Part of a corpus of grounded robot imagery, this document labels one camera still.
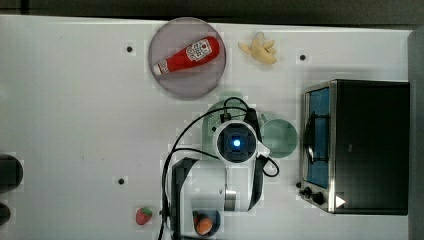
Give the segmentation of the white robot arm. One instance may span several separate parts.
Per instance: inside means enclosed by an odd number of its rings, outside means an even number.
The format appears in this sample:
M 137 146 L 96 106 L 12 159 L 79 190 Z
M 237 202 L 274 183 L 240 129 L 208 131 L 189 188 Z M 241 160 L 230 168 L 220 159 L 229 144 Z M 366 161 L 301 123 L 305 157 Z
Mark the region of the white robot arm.
M 241 120 L 213 133 L 215 158 L 185 157 L 168 172 L 167 221 L 172 240 L 223 240 L 224 215 L 248 212 L 260 200 L 270 150 Z

